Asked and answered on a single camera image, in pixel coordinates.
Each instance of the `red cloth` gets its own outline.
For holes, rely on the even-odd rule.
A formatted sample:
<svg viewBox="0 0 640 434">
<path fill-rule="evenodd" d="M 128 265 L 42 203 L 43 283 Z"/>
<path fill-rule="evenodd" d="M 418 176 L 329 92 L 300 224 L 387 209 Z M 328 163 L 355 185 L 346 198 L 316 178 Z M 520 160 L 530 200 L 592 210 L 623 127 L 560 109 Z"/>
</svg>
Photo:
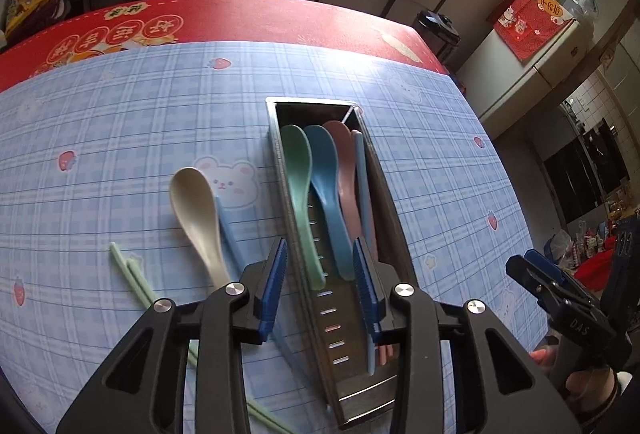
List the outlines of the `red cloth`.
<svg viewBox="0 0 640 434">
<path fill-rule="evenodd" d="M 582 282 L 587 289 L 591 291 L 604 290 L 611 273 L 615 245 L 616 238 L 609 237 L 604 242 L 605 250 L 584 261 L 575 272 L 574 277 Z"/>
<path fill-rule="evenodd" d="M 544 46 L 571 20 L 555 0 L 514 0 L 494 24 L 520 61 Z"/>
<path fill-rule="evenodd" d="M 503 0 L 502 2 L 500 2 L 494 8 L 494 10 L 491 13 L 489 13 L 489 16 L 486 18 L 486 21 L 489 22 L 491 25 L 495 24 L 513 1 L 514 0 Z"/>
</svg>

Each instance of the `white tile wall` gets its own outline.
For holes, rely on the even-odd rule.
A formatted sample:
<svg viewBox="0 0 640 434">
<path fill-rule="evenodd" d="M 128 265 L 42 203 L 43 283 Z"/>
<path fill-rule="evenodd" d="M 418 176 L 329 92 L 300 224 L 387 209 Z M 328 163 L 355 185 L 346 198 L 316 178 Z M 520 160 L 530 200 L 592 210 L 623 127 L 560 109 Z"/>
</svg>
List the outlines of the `white tile wall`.
<svg viewBox="0 0 640 434">
<path fill-rule="evenodd" d="M 600 76 L 594 72 L 566 100 L 571 104 L 578 120 L 584 123 L 586 131 L 596 127 L 602 118 L 609 126 L 616 126 L 620 153 L 629 172 L 634 194 L 640 199 L 640 156 L 631 138 L 632 130 L 625 124 L 618 106 L 609 96 L 609 91 Z"/>
</svg>

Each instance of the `chopsticks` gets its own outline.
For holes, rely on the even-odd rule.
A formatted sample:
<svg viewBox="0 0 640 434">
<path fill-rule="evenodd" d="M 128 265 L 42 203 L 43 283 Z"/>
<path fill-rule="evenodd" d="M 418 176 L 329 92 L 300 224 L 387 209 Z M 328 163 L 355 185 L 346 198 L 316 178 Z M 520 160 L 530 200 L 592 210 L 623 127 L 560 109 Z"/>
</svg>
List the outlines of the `chopsticks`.
<svg viewBox="0 0 640 434">
<path fill-rule="evenodd" d="M 150 307 L 153 302 L 158 300 L 158 296 L 153 289 L 151 289 L 151 286 L 149 286 L 149 283 L 145 279 L 145 276 L 140 269 L 140 263 L 134 258 L 125 259 L 120 248 L 115 242 L 109 243 L 109 251 L 120 268 L 120 271 L 122 271 L 122 274 L 127 280 L 130 288 L 136 294 L 136 297 L 138 297 L 140 303 L 145 307 L 145 309 Z M 194 367 L 197 366 L 198 349 L 195 347 L 193 342 L 189 344 L 188 360 Z M 253 416 L 263 425 L 273 429 L 274 431 L 279 432 L 280 434 L 297 434 L 291 427 L 286 425 L 286 423 L 248 396 L 246 397 L 246 408 L 250 416 Z"/>
</svg>

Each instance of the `white spoon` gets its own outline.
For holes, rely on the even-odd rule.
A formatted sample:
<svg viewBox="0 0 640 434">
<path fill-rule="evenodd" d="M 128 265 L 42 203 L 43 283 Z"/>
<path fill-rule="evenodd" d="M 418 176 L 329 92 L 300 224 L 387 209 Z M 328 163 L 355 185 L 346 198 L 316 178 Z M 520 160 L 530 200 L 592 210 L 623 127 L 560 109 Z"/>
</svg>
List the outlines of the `white spoon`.
<svg viewBox="0 0 640 434">
<path fill-rule="evenodd" d="M 222 257 L 216 200 L 205 175 L 193 167 L 178 170 L 169 183 L 174 214 L 200 255 L 216 289 L 231 282 Z"/>
</svg>

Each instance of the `green spoon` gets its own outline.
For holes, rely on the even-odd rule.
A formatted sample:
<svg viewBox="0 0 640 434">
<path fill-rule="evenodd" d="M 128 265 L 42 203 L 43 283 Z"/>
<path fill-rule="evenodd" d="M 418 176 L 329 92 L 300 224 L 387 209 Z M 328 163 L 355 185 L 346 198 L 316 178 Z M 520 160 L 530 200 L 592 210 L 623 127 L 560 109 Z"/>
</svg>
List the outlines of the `green spoon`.
<svg viewBox="0 0 640 434">
<path fill-rule="evenodd" d="M 314 245 L 314 237 L 311 234 L 311 226 L 309 226 L 309 214 L 306 209 L 309 183 L 311 182 L 311 147 L 303 130 L 296 125 L 282 127 L 280 136 L 306 274 L 309 277 L 311 289 L 321 290 L 325 284 L 324 273 Z"/>
</svg>

